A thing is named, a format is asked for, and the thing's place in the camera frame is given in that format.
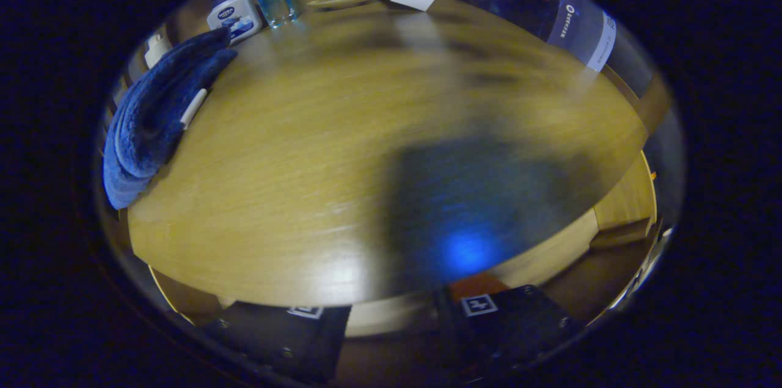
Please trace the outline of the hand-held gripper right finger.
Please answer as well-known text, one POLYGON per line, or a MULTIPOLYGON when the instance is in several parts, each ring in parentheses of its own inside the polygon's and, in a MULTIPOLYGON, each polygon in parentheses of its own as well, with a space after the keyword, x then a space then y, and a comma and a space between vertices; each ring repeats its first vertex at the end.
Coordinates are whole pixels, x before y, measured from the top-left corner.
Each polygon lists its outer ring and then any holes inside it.
POLYGON ((435 292, 437 323, 458 376, 506 376, 572 345, 584 323, 535 285, 475 274, 435 292))

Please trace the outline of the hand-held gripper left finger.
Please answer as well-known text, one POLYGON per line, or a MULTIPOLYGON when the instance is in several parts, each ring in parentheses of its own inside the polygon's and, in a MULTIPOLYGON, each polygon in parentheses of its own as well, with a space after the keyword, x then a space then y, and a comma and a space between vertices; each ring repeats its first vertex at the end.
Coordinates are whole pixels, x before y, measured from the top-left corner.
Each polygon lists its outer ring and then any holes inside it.
POLYGON ((293 379, 326 383, 335 376, 351 309, 236 302, 203 330, 258 365, 293 379))

